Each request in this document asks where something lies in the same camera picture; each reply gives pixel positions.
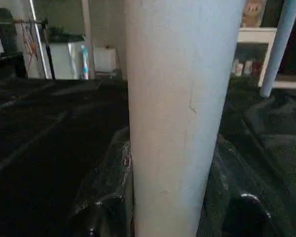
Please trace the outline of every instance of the white appliance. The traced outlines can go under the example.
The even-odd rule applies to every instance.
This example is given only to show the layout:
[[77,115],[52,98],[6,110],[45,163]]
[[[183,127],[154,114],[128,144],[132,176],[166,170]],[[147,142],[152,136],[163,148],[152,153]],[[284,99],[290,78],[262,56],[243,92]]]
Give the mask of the white appliance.
[[[51,79],[50,66],[48,63],[47,52],[44,48],[44,58],[47,62],[48,78]],[[83,59],[81,46],[84,41],[68,43],[51,43],[50,51],[54,65],[56,79],[81,79],[83,76]]]
[[[81,46],[84,41],[69,43],[51,43],[50,51],[56,79],[83,78],[83,55]],[[51,78],[45,44],[43,43],[44,57],[47,62],[48,78]],[[116,68],[116,50],[114,48],[94,48],[94,63],[97,72],[113,73]]]

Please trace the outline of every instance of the white cylindrical pole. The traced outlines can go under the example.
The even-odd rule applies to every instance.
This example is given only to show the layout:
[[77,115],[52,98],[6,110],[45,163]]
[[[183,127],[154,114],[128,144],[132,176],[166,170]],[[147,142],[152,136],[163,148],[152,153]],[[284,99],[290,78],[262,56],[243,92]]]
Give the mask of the white cylindrical pole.
[[[33,0],[30,0],[30,7],[31,7],[33,20],[37,21]],[[48,79],[47,67],[46,67],[46,62],[45,62],[45,58],[44,58],[44,51],[43,51],[43,46],[41,44],[41,38],[40,38],[38,25],[34,24],[34,28],[35,28],[35,34],[36,34],[36,38],[37,38],[37,42],[38,42],[39,55],[40,55],[41,63],[42,63],[43,70],[44,70],[44,76],[45,76],[45,79]]]
[[82,11],[84,19],[84,32],[85,43],[88,48],[88,61],[89,61],[89,79],[95,79],[95,66],[94,66],[94,54],[93,54],[93,36],[91,29],[90,7],[89,0],[82,1]]
[[285,0],[260,94],[269,97],[296,19],[296,0]]
[[195,237],[245,0],[126,0],[137,237]]

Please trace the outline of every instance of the light blue pole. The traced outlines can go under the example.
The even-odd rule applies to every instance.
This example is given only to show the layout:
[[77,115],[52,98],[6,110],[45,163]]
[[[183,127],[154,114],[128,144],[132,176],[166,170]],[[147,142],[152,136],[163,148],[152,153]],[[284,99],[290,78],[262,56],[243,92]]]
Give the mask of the light blue pole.
[[296,19],[296,0],[285,0],[260,95],[269,97]]

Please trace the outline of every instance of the plastic wrap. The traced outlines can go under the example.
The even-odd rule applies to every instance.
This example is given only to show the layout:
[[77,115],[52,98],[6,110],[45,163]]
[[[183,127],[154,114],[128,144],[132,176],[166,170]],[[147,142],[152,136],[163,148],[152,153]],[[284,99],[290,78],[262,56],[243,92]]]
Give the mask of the plastic wrap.
[[231,86],[220,133],[198,236],[296,237],[296,94]]
[[133,173],[129,128],[117,132],[104,161],[79,189],[65,236],[130,237]]
[[115,80],[0,81],[0,236],[63,234],[81,182],[129,124],[126,95]]

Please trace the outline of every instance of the scratch mark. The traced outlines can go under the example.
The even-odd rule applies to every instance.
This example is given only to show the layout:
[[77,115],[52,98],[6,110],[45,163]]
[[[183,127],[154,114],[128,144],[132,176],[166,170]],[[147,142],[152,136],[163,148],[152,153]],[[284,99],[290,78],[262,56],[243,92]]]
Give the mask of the scratch mark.
[[190,91],[190,95],[189,95],[189,105],[188,105],[188,107],[189,107],[189,109],[190,109],[193,113],[195,113],[195,114],[197,115],[196,109],[193,108],[193,106],[192,106],[193,86],[194,86],[194,82],[192,82],[192,84],[191,84],[191,91]]
[[187,137],[187,131],[185,130],[184,131],[184,146],[183,146],[184,151],[186,150],[186,137]]

